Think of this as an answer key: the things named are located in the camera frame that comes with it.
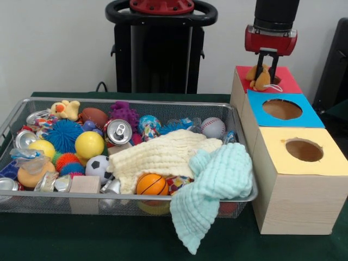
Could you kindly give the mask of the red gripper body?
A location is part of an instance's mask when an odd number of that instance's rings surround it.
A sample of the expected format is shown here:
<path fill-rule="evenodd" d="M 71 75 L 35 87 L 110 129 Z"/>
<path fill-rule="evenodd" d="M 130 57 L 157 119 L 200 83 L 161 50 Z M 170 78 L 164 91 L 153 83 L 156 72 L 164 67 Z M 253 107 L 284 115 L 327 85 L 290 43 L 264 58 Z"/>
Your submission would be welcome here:
<path fill-rule="evenodd" d="M 297 42 L 297 30 L 288 32 L 267 32 L 248 24 L 245 29 L 245 49 L 249 52 L 275 52 L 279 56 L 289 56 Z"/>

